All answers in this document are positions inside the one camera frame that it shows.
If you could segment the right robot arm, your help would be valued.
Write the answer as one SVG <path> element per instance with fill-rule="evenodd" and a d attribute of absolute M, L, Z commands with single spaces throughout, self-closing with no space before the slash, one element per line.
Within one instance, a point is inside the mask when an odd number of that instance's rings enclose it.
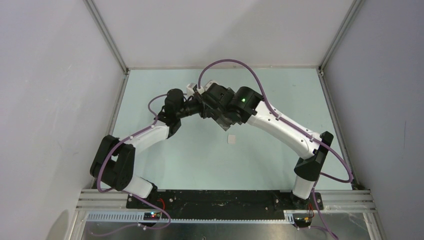
<path fill-rule="evenodd" d="M 311 191 L 318 180 L 334 136 L 325 131 L 310 131 L 292 119 L 280 120 L 265 103 L 264 97 L 253 89 L 242 86 L 238 91 L 226 88 L 215 81 L 196 90 L 196 98 L 203 103 L 204 116 L 214 119 L 224 130 L 234 124 L 257 127 L 290 147 L 299 159 L 294 167 L 295 183 L 291 191 L 291 204 L 304 209 L 311 202 Z"/>

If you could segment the white battery cover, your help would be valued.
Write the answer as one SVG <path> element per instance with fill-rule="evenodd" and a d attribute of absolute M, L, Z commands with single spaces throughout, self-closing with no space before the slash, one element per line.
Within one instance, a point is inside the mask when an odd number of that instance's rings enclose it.
<path fill-rule="evenodd" d="M 227 143 L 233 145 L 236 143 L 236 136 L 234 134 L 229 134 L 227 137 Z"/>

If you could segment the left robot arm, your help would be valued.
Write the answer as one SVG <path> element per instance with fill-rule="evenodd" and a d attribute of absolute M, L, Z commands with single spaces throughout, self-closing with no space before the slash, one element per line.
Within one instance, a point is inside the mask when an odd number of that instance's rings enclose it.
<path fill-rule="evenodd" d="M 105 192 L 117 190 L 138 196 L 145 208 L 153 208 L 158 202 L 155 185 L 134 173 L 135 157 L 156 143 L 172 137 L 181 127 L 181 119 L 203 110 L 198 91 L 183 93 L 174 88 L 164 95 L 165 101 L 153 123 L 124 139 L 105 136 L 99 145 L 89 173 L 97 180 L 97 188 Z"/>

